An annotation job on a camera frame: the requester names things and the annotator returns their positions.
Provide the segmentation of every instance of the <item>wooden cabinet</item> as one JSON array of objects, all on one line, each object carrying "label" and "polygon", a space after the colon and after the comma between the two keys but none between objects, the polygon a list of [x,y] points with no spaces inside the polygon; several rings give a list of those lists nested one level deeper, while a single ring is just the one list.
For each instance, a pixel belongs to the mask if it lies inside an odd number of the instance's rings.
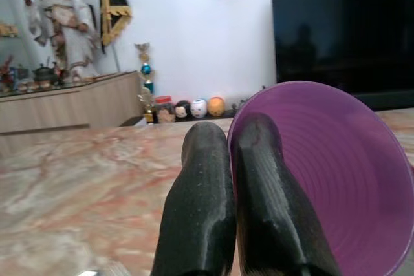
[{"label": "wooden cabinet", "polygon": [[142,115],[136,72],[80,87],[0,97],[0,158],[59,131],[117,127]]}]

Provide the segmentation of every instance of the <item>statue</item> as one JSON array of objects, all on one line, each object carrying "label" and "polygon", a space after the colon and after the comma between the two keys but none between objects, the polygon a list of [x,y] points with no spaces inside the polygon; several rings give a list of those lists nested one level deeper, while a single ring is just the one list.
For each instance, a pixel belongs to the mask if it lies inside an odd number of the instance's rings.
[{"label": "statue", "polygon": [[30,32],[53,49],[57,67],[71,76],[97,76],[93,50],[100,44],[91,9],[83,0],[24,0]]}]

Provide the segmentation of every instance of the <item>purple bowl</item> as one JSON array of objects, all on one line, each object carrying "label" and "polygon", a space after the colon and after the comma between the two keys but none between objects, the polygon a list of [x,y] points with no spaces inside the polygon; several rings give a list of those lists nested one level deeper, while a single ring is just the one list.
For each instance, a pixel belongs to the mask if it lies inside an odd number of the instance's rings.
[{"label": "purple bowl", "polygon": [[269,115],[279,128],[286,164],[312,202],[343,276],[396,272],[413,238],[414,183],[387,125],[341,90],[281,83],[237,113],[230,154],[239,121],[251,112]]}]

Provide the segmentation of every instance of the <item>flag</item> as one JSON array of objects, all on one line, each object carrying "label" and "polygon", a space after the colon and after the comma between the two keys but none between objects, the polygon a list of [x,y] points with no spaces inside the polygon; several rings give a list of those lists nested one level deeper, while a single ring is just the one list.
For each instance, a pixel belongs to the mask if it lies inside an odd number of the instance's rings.
[{"label": "flag", "polygon": [[101,39],[106,47],[132,19],[127,0],[101,0]]}]

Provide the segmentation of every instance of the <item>black television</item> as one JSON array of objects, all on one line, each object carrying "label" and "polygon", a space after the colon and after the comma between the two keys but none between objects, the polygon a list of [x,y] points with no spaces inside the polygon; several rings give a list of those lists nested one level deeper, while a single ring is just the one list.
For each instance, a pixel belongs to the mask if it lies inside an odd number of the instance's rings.
[{"label": "black television", "polygon": [[414,0],[272,0],[279,82],[317,81],[374,110],[414,107]]}]

